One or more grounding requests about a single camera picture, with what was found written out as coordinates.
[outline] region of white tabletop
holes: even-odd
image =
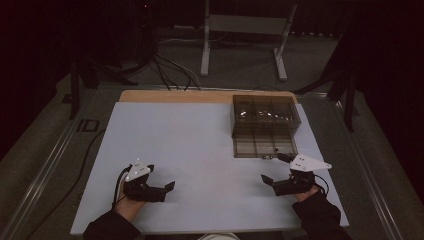
[[[302,120],[294,136],[298,152],[322,160],[305,112],[296,106]],[[71,234],[82,234],[110,209],[119,173],[137,158],[155,165],[150,186],[176,182],[165,202],[149,203],[140,211],[133,224],[142,233],[299,228],[291,207],[295,198],[276,197],[261,179],[261,174],[288,179],[289,164],[234,158],[230,109],[225,103],[116,103]],[[315,174],[328,182],[328,199],[341,210],[341,225],[347,226],[329,172]]]

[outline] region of hand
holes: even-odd
[[[304,192],[304,193],[296,193],[296,194],[294,194],[294,196],[296,197],[296,200],[297,200],[298,202],[303,202],[303,201],[305,201],[308,197],[310,197],[310,196],[314,195],[314,194],[315,194],[316,192],[318,192],[318,191],[319,191],[319,188],[318,188],[317,186],[313,185],[313,186],[311,187],[311,189],[309,189],[309,191]]]
[[[133,200],[125,197],[124,192],[123,192],[124,182],[125,182],[124,179],[122,179],[122,181],[121,181],[121,186],[119,188],[120,189],[119,190],[119,197],[118,197],[118,200],[119,199],[122,199],[122,200],[120,200],[115,205],[115,208],[113,210],[116,213],[118,213],[119,215],[121,215],[122,217],[124,217],[125,219],[127,219],[129,222],[132,222],[135,219],[135,217],[137,216],[140,209],[144,205],[146,205],[147,202],[133,201]]]

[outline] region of clear plastic box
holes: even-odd
[[[291,97],[234,95],[231,121],[234,157],[297,154],[293,135],[301,121]]]

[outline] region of gray floor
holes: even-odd
[[[199,77],[201,86],[204,89],[264,91],[298,89],[318,79],[337,41],[324,37],[290,37],[283,54],[288,74],[286,82],[278,80],[273,64],[271,50],[278,43],[278,40],[269,39],[248,47],[213,49],[209,76]],[[160,45],[159,53],[199,76],[201,41],[168,41]],[[169,77],[182,86],[187,81],[185,76],[172,71],[169,71]],[[139,83],[137,89],[164,89],[150,67],[130,79]],[[70,121],[70,106],[61,103],[63,96],[69,93],[69,85],[69,77],[58,83],[55,99],[0,163],[0,181],[3,183],[0,189],[0,228],[4,231],[6,224],[12,223],[17,232],[13,239],[26,239],[33,229],[37,230],[31,239],[81,239],[69,235],[69,231],[101,136],[87,154],[82,178],[75,189],[42,225],[37,225],[77,179],[87,148],[97,134],[76,131],[79,121],[98,120],[99,130],[106,128],[114,103],[128,87],[104,80],[97,90],[85,91],[83,109],[75,121]],[[325,85],[314,92],[325,93],[329,87]],[[354,133],[344,127],[340,105],[328,102],[323,96],[325,94],[307,94],[299,96],[299,102],[307,113],[324,158],[333,165],[330,173],[350,222],[346,228],[349,234],[354,239],[424,239],[423,205],[363,96],[358,92],[355,99]],[[44,162],[53,158],[57,159],[57,165],[52,165],[54,171],[48,183],[41,186],[43,191],[37,192],[35,204],[19,212],[31,214],[13,217]],[[16,219],[21,223],[13,224]],[[282,239],[282,235],[284,239],[301,239],[304,233],[293,229],[282,234],[243,233],[241,237],[271,240]],[[157,239],[182,237],[162,236]]]

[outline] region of metal stand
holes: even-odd
[[[222,31],[272,35],[281,34],[281,45],[278,48],[274,49],[274,56],[279,78],[281,80],[287,79],[282,53],[284,50],[284,46],[287,42],[287,37],[290,33],[290,27],[293,22],[294,14],[296,12],[297,5],[295,3],[292,4],[289,16],[287,18],[216,15],[209,13],[209,0],[206,0],[205,6],[205,38],[203,46],[202,65],[200,68],[201,76],[207,76],[209,74],[209,31]]]
[[[292,91],[294,94],[305,94],[314,90],[315,88],[334,81],[333,86],[330,88],[330,91],[327,93],[327,97],[330,101],[339,101],[343,94],[346,92],[346,106],[344,111],[344,122],[349,129],[353,132],[352,125],[352,116],[353,116],[353,103],[355,98],[355,82],[356,82],[356,70],[346,69],[346,70],[337,70],[331,73],[328,71],[323,72],[320,79],[315,81],[301,89]]]
[[[121,75],[111,71],[107,67],[99,64],[94,59],[80,54],[73,54],[71,60],[71,116],[70,119],[74,119],[78,113],[80,107],[80,89],[79,89],[79,77],[83,81],[87,88],[97,88],[99,80],[96,77],[94,70],[102,72],[110,76],[115,81],[127,86],[136,86],[138,83],[131,82]]]

